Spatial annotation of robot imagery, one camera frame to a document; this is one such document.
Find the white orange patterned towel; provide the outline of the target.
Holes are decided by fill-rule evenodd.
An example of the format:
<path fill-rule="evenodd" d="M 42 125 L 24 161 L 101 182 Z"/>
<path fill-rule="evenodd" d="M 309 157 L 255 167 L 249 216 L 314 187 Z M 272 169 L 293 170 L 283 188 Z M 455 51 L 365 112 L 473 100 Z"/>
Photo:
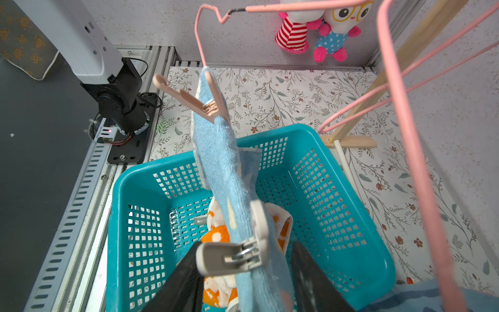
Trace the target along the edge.
<path fill-rule="evenodd" d="M 266 211 L 275 227 L 278 250 L 286 254 L 290 241 L 293 217 L 276 204 L 267 202 Z M 225 311 L 240 311 L 235 273 L 238 271 L 237 246 L 230 239 L 222 208 L 216 199 L 209 204 L 207 214 L 209 232 L 201 238 L 207 246 L 196 255 L 201 272 L 205 274 L 203 302 L 213 308 Z"/>

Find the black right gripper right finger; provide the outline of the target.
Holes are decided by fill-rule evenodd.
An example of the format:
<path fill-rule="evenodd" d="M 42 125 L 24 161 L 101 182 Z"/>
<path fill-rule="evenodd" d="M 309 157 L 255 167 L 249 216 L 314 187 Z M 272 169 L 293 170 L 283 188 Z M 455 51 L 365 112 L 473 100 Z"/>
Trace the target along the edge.
<path fill-rule="evenodd" d="M 292 245 L 291 271 L 298 311 L 354 312 L 304 245 L 298 241 Z"/>

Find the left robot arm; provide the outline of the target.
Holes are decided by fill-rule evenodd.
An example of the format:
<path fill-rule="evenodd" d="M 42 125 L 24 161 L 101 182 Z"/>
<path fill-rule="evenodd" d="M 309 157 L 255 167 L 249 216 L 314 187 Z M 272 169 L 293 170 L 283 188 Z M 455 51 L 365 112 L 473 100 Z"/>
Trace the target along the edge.
<path fill-rule="evenodd" d="M 152 116 L 140 101 L 142 78 L 113 46 L 82 1 L 17 1 L 124 135 L 140 135 Z"/>

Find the grey clothespin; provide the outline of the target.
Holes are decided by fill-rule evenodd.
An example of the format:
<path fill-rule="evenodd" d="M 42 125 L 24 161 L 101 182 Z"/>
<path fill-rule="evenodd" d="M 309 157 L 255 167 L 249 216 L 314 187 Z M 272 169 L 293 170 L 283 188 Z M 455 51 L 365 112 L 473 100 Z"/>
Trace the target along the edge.
<path fill-rule="evenodd" d="M 201 244 L 196 251 L 196 265 L 201 275 L 240 274 L 268 263 L 269 226 L 265 209 L 260 200 L 253 200 L 250 204 L 254 236 L 239 244 Z"/>

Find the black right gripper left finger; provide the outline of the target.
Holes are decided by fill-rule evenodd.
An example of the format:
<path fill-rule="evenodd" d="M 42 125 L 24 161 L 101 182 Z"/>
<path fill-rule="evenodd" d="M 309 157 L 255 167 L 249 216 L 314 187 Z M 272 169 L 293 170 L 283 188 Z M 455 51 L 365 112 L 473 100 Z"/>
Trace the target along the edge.
<path fill-rule="evenodd" d="M 202 311 L 204 277 L 196 265 L 196 251 L 200 245 L 201 242 L 193 244 L 143 311 Z"/>

